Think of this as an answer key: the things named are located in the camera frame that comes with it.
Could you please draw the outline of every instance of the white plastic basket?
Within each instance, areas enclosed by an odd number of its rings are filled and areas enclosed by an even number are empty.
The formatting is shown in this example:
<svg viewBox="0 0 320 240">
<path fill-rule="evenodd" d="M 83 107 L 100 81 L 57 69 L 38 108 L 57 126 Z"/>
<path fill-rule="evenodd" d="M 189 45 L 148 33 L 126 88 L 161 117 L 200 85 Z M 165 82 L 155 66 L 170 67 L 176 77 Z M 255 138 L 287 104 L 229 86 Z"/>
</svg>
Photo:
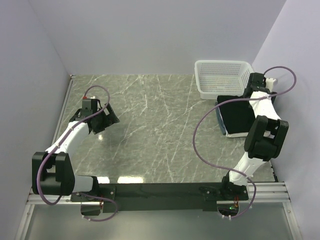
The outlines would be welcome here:
<svg viewBox="0 0 320 240">
<path fill-rule="evenodd" d="M 253 72 L 246 61 L 199 60 L 194 64 L 195 81 L 202 99 L 241 96 Z"/>
</svg>

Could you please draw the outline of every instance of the blue cloth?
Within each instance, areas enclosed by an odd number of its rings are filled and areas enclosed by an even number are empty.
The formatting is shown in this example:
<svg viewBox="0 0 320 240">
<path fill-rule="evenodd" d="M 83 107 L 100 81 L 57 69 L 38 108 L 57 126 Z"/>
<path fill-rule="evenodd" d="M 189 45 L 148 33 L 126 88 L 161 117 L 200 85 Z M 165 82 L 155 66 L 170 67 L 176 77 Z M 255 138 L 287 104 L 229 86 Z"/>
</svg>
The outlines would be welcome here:
<svg viewBox="0 0 320 240">
<path fill-rule="evenodd" d="M 220 127 L 220 130 L 221 130 L 222 134 L 226 135 L 227 134 L 226 127 L 225 127 L 224 121 L 221 118 L 219 107 L 217 107 L 215 109 L 215 114 L 216 114 L 216 119 L 218 120 L 218 124 L 219 124 L 219 127 Z"/>
</svg>

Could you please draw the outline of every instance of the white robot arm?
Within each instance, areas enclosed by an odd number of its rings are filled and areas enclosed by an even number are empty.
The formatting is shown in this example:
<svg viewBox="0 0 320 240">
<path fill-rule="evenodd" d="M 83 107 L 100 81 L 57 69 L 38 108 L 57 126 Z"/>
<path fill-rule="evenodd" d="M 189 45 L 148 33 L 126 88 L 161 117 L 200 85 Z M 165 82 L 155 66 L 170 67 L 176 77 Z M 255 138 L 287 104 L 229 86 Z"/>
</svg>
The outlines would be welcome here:
<svg viewBox="0 0 320 240">
<path fill-rule="evenodd" d="M 251 94 L 251 99 L 271 95 L 273 85 L 276 82 L 274 78 L 265 79 L 263 74 L 260 73 L 252 73 L 250 78 L 244 95 Z M 249 103 L 256 120 L 245 140 L 245 152 L 234 169 L 252 177 L 261 165 L 279 155 L 289 124 L 277 115 L 271 97 L 263 100 L 252 100 Z M 230 171 L 228 174 L 230 183 L 237 186 L 247 185 L 248 180 L 243 175 L 234 171 Z"/>
<path fill-rule="evenodd" d="M 32 189 L 34 193 L 38 193 L 36 180 L 39 166 L 48 153 L 52 152 L 56 147 L 58 149 L 53 152 L 41 174 L 41 189 L 43 193 L 47 195 L 67 196 L 75 192 L 89 192 L 94 188 L 94 185 L 97 184 L 97 178 L 95 176 L 74 174 L 70 158 L 91 132 L 94 134 L 100 133 L 105 128 L 119 122 L 111 105 L 108 104 L 106 106 L 109 112 L 108 115 L 102 111 L 98 115 L 74 127 L 79 121 L 98 112 L 101 108 L 99 99 L 84 97 L 82 99 L 82 108 L 78 109 L 70 119 L 67 129 L 60 138 L 45 152 L 36 152 L 33 155 Z M 63 141 L 63 144 L 59 145 L 70 130 L 71 133 Z M 56 166 L 55 172 L 47 172 L 47 169 L 52 168 L 53 165 Z"/>
</svg>

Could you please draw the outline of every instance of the gray marble table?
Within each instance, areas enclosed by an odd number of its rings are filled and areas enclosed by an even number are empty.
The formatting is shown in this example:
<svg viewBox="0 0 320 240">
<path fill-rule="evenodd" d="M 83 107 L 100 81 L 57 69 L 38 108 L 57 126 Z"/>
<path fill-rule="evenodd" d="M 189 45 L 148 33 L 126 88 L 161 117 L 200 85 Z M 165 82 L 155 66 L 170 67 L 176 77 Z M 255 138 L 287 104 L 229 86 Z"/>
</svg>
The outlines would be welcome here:
<svg viewBox="0 0 320 240">
<path fill-rule="evenodd" d="M 193 150 L 195 126 L 215 104 L 200 98 L 194 75 L 77 75 L 71 84 L 58 136 L 91 85 L 108 88 L 120 119 L 82 142 L 71 160 L 78 175 L 108 177 L 110 183 L 188 183 L 220 182 L 226 174 Z M 107 100 L 100 88 L 90 90 L 92 96 Z M 214 113 L 201 124 L 196 144 L 205 159 L 231 168 L 244 153 L 244 138 L 223 136 Z M 274 182 L 271 164 L 259 168 L 253 180 Z"/>
</svg>

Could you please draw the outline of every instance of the white wall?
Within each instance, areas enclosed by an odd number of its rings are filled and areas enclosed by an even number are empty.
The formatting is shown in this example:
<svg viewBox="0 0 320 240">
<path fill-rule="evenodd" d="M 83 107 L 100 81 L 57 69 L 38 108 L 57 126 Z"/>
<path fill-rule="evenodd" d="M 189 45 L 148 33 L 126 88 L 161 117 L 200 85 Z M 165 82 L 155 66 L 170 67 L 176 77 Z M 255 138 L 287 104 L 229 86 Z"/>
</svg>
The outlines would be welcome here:
<svg viewBox="0 0 320 240">
<path fill-rule="evenodd" d="M 319 8 L 318 0 L 287 0 L 253 63 L 256 71 L 284 65 L 297 74 L 295 89 L 275 100 L 289 131 L 273 165 L 287 185 L 306 240 L 320 239 Z M 285 70 L 269 76 L 280 77 L 278 91 L 292 83 Z"/>
<path fill-rule="evenodd" d="M 285 0 L 29 0 L 71 74 L 191 74 L 253 62 Z"/>
<path fill-rule="evenodd" d="M 70 77 L 27 0 L 0 2 L 0 33 L 0 239 L 11 240 Z"/>
</svg>

